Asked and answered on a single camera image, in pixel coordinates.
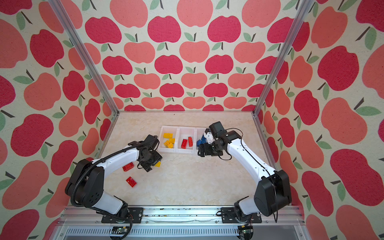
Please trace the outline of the white bin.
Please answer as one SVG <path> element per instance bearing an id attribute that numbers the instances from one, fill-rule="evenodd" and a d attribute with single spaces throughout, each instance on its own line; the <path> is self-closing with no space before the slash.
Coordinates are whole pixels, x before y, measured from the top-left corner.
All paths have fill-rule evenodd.
<path id="1" fill-rule="evenodd" d="M 178 152 L 178 141 L 179 141 L 178 140 L 178 133 L 179 133 L 179 130 L 180 130 L 180 128 L 176 127 L 176 126 L 162 126 L 161 127 L 161 131 L 160 131 L 160 135 L 159 135 L 160 145 L 158 147 L 158 150 L 160 152 L 163 152 L 163 153 L 177 153 Z M 174 143 L 174 147 L 172 149 L 165 147 L 164 143 L 169 139 L 165 139 L 163 137 L 164 133 L 172 133 L 173 134 L 172 139 L 175 139 L 175 143 Z"/>
<path id="2" fill-rule="evenodd" d="M 204 144 L 200 144 L 198 147 L 197 147 L 197 141 L 198 140 L 201 140 L 202 136 L 204 135 L 204 132 L 207 128 L 196 128 L 196 137 L 195 137 L 195 140 L 194 140 L 194 149 L 195 149 L 195 152 L 197 155 L 199 155 L 199 149 L 200 149 L 200 145 L 203 145 L 204 147 L 204 144 L 208 144 L 207 142 L 204 143 Z"/>
<path id="3" fill-rule="evenodd" d="M 176 150 L 181 154 L 194 154 L 196 152 L 196 128 L 178 127 Z"/>

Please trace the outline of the yellow round printed brick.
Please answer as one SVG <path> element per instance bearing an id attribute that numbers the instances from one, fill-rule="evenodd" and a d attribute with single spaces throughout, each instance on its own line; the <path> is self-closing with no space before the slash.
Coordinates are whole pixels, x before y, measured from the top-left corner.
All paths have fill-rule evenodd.
<path id="1" fill-rule="evenodd" d="M 164 143 L 165 147 L 169 148 L 169 149 L 172 149 L 174 147 L 174 144 L 171 142 L 171 140 L 167 140 L 165 143 Z"/>

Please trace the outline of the red long brick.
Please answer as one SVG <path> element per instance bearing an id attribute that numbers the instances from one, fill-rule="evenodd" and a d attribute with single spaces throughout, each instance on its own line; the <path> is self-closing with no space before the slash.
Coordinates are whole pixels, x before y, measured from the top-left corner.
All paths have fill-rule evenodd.
<path id="1" fill-rule="evenodd" d="M 193 146 L 193 139 L 192 139 L 192 137 L 188 137 L 188 143 L 189 143 L 189 147 Z"/>

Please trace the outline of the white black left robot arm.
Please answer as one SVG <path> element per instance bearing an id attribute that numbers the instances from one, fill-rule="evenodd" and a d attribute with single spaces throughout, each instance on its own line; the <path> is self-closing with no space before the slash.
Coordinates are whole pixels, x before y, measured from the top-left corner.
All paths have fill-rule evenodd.
<path id="1" fill-rule="evenodd" d="M 146 172 L 152 170 L 162 160 L 157 152 L 160 141 L 157 136 L 148 135 L 143 141 L 133 141 L 115 153 L 92 162 L 81 160 L 77 163 L 65 194 L 70 197 L 74 207 L 85 207 L 102 215 L 111 215 L 120 219 L 127 218 L 128 204 L 104 190 L 105 179 L 122 167 L 139 162 Z"/>

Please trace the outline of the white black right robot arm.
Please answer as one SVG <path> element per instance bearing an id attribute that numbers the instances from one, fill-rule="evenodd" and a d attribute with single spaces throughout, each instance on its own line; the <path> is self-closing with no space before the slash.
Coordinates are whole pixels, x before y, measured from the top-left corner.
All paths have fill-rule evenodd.
<path id="1" fill-rule="evenodd" d="M 223 153 L 235 158 L 247 170 L 257 187 L 254 196 L 244 197 L 234 203 L 234 212 L 239 222 L 245 222 L 251 215 L 277 215 L 279 210 L 292 203 L 288 174 L 277 171 L 261 160 L 235 131 L 221 135 L 203 134 L 205 142 L 199 144 L 201 157 L 221 157 Z"/>

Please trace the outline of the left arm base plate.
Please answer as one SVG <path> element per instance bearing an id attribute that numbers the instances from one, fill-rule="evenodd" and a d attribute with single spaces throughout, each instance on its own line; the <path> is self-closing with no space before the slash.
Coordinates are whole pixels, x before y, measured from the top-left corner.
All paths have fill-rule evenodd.
<path id="1" fill-rule="evenodd" d="M 121 217 L 124 220 L 120 220 L 117 217 L 103 216 L 101 222 L 103 224 L 129 224 L 127 219 L 131 219 L 133 224 L 140 224 L 143 218 L 144 208 L 128 208 L 128 212 L 125 217 Z"/>

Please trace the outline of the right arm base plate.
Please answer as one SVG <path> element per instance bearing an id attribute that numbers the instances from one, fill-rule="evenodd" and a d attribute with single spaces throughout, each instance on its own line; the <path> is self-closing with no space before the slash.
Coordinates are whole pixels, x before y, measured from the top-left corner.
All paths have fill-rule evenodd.
<path id="1" fill-rule="evenodd" d="M 262 218 L 259 213 L 245 215 L 234 207 L 223 207 L 216 213 L 216 216 L 221 217 L 224 224 L 262 223 Z"/>

